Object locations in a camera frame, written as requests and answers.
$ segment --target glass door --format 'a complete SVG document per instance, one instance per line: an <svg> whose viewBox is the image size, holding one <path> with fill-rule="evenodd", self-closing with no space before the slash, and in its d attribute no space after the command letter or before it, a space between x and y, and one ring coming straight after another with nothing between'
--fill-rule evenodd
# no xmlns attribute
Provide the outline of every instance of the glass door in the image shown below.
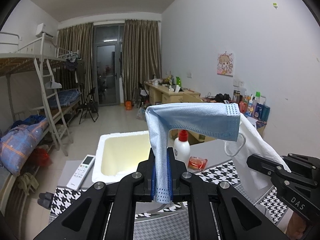
<svg viewBox="0 0 320 240"><path fill-rule="evenodd" d="M97 81L100 105L116 104L115 45L97 47Z"/></svg>
<svg viewBox="0 0 320 240"><path fill-rule="evenodd" d="M123 25L94 28L93 76L100 106L120 104L122 39Z"/></svg>

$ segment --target red bottle cap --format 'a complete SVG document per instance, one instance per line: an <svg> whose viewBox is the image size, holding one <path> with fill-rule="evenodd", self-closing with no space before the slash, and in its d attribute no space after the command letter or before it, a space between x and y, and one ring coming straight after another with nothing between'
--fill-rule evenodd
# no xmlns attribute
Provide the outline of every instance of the red bottle cap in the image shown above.
<svg viewBox="0 0 320 240"><path fill-rule="evenodd" d="M188 132L187 130L181 130L179 133L179 141L186 142L188 141Z"/></svg>

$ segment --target orange bucket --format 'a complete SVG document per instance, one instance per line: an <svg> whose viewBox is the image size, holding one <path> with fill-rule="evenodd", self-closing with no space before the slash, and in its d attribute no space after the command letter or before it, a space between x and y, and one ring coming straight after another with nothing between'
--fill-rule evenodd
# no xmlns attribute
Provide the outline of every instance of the orange bucket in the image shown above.
<svg viewBox="0 0 320 240"><path fill-rule="evenodd" d="M131 101L126 101L126 102L125 102L125 109L126 109L126 110L132 110Z"/></svg>

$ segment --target wall socket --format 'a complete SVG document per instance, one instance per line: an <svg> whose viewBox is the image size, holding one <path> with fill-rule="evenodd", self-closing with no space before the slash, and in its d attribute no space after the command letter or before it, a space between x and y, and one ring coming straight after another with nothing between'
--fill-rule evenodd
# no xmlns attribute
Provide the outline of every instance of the wall socket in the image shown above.
<svg viewBox="0 0 320 240"><path fill-rule="evenodd" d="M239 80L238 79L233 79L233 86L238 87L239 86Z"/></svg>

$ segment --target brown curtain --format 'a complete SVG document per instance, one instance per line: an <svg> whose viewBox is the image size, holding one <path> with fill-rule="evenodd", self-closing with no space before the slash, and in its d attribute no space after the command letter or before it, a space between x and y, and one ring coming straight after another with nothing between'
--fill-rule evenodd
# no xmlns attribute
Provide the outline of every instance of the brown curtain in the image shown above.
<svg viewBox="0 0 320 240"><path fill-rule="evenodd" d="M122 60L124 101L132 101L138 82L161 78L158 22L125 21Z"/></svg>
<svg viewBox="0 0 320 240"><path fill-rule="evenodd" d="M59 30L58 47L71 50L79 50L79 56L84 61L84 80L80 84L82 98L84 99L92 88L91 66L92 66L92 38L93 23L79 24ZM64 68L57 69L56 81L61 83L62 89L78 88L75 73Z"/></svg>

